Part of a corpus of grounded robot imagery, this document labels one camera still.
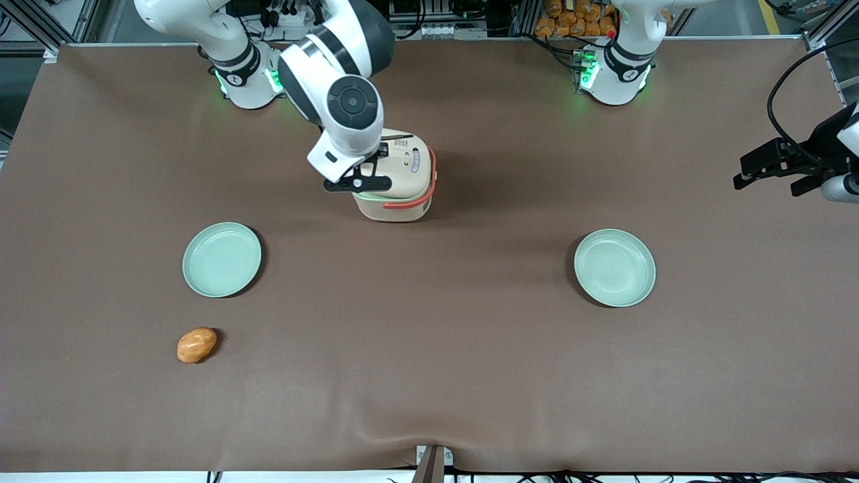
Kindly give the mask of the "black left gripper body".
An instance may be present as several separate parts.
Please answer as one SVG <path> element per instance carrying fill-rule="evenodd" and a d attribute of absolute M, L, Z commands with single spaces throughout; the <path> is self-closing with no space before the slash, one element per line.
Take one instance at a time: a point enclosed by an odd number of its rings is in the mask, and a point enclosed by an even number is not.
<path fill-rule="evenodd" d="M 857 101 L 813 129 L 805 147 L 818 159 L 825 176 L 858 174 Z"/>

